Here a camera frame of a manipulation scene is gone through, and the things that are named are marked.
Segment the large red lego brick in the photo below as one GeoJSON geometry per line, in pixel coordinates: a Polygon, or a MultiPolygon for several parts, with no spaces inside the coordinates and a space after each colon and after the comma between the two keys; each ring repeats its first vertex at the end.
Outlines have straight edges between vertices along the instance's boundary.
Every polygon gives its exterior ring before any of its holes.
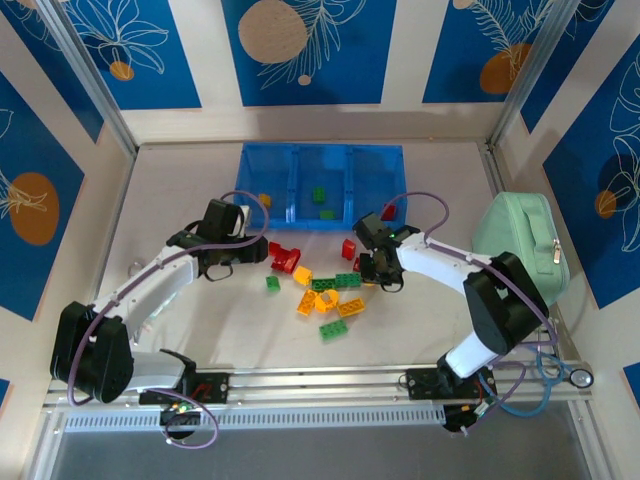
{"type": "Polygon", "coordinates": [[[271,268],[274,271],[282,272],[291,275],[295,270],[301,257],[301,251],[297,248],[286,250],[279,250],[271,264],[271,268]]]}

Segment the yellow arch lego piece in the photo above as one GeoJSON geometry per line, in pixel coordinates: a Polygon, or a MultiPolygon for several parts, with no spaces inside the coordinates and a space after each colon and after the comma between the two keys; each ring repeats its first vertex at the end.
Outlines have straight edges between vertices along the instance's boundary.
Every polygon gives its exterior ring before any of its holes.
{"type": "Polygon", "coordinates": [[[316,296],[314,307],[320,313],[327,313],[337,307],[339,298],[340,295],[336,290],[325,290],[316,296]]]}

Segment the blue three-compartment bin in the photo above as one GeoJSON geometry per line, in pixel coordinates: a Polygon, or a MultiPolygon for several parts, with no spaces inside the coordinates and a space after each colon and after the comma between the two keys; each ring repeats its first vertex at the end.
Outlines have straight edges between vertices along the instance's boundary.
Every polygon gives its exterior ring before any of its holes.
{"type": "Polygon", "coordinates": [[[272,230],[349,231],[407,191],[403,149],[396,145],[246,143],[235,189],[271,197],[272,230]],[[323,187],[326,202],[312,202],[323,187]],[[334,220],[321,220],[332,210],[334,220]]]}

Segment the mint green zipper pouch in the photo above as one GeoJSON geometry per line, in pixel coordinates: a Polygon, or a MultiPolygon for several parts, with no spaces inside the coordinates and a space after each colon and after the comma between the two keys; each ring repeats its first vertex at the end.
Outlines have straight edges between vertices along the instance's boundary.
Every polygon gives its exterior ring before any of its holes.
{"type": "Polygon", "coordinates": [[[516,255],[541,297],[554,305],[568,287],[570,272],[547,198],[538,193],[499,193],[484,214],[472,251],[516,255]]]}

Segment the black electronics module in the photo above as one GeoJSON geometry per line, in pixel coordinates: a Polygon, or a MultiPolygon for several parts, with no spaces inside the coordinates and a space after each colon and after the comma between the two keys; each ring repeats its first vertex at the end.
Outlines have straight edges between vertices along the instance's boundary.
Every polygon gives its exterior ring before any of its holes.
{"type": "Polygon", "coordinates": [[[467,436],[485,416],[493,410],[493,404],[483,401],[480,404],[448,405],[444,407],[444,428],[453,434],[467,436]]]}
{"type": "Polygon", "coordinates": [[[174,403],[160,413],[160,426],[170,431],[179,427],[196,427],[200,424],[201,412],[191,404],[174,403]]]}

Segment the blue tube stethoscope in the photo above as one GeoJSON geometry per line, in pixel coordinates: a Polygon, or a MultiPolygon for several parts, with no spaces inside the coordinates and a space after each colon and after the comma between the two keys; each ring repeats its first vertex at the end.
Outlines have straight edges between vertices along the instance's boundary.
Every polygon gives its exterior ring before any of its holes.
{"type": "Polygon", "coordinates": [[[532,418],[546,409],[553,389],[561,383],[568,382],[577,389],[588,389],[594,384],[594,376],[589,370],[572,367],[556,355],[543,352],[541,347],[530,347],[530,350],[536,352],[535,365],[544,386],[541,400],[530,410],[510,406],[503,401],[500,408],[504,412],[519,418],[532,418]]]}

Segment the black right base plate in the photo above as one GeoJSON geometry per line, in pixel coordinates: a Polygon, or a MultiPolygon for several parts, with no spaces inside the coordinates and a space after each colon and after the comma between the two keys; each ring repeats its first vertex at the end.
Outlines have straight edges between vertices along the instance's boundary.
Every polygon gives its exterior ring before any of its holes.
{"type": "Polygon", "coordinates": [[[486,390],[476,376],[460,379],[444,368],[411,368],[405,372],[411,400],[481,400],[486,390]]]}

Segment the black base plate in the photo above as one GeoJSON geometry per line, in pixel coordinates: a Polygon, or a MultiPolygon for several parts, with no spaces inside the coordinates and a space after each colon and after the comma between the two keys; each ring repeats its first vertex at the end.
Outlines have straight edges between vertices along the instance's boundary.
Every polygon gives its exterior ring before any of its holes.
{"type": "MultiPolygon", "coordinates": [[[[183,394],[202,404],[225,404],[229,391],[230,375],[223,373],[189,374],[173,388],[175,392],[183,394]]],[[[140,405],[168,405],[177,398],[161,393],[145,391],[139,395],[140,405]]]]}
{"type": "Polygon", "coordinates": [[[405,372],[411,400],[481,400],[486,390],[476,376],[460,379],[444,368],[411,368],[405,372]]]}

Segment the aluminium mounting rail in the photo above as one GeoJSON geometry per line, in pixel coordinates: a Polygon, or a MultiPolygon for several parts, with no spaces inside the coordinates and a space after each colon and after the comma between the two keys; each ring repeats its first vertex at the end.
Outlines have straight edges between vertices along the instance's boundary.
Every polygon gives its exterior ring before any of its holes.
{"type": "MultiPolygon", "coordinates": [[[[572,362],[572,367],[587,369],[581,362],[572,362]]],[[[230,375],[229,391],[225,404],[236,406],[338,406],[338,405],[382,405],[398,401],[410,401],[443,405],[480,403],[471,400],[411,400],[408,395],[405,372],[411,368],[431,368],[429,365],[397,365],[378,367],[327,367],[299,369],[231,369],[229,367],[204,369],[202,373],[230,375]]],[[[474,375],[481,386],[501,398],[507,396],[511,402],[534,402],[541,399],[544,386],[537,372],[535,361],[524,361],[518,365],[510,361],[506,365],[485,369],[474,375]]],[[[588,400],[592,397],[592,386],[588,389],[574,388],[563,382],[553,389],[551,400],[588,400]]]]}

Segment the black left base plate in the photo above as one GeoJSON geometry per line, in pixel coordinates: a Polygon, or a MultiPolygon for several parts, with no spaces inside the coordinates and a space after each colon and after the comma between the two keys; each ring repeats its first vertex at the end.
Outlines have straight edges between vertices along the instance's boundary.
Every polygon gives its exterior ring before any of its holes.
{"type": "MultiPolygon", "coordinates": [[[[223,373],[189,374],[173,388],[175,392],[183,394],[202,404],[225,404],[229,391],[230,375],[223,373]]],[[[161,393],[145,391],[139,395],[140,405],[168,405],[177,398],[161,393]]]]}

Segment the aluminium frame post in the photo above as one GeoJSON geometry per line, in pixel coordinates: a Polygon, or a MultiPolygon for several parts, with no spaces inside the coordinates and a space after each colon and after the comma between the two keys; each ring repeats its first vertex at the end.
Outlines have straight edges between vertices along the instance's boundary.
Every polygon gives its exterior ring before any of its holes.
{"type": "Polygon", "coordinates": [[[139,150],[113,95],[58,0],[35,0],[39,14],[119,146],[135,160],[139,150]]]}
{"type": "Polygon", "coordinates": [[[554,0],[530,52],[508,93],[498,120],[486,139],[491,153],[497,150],[536,85],[581,0],[554,0]]]}

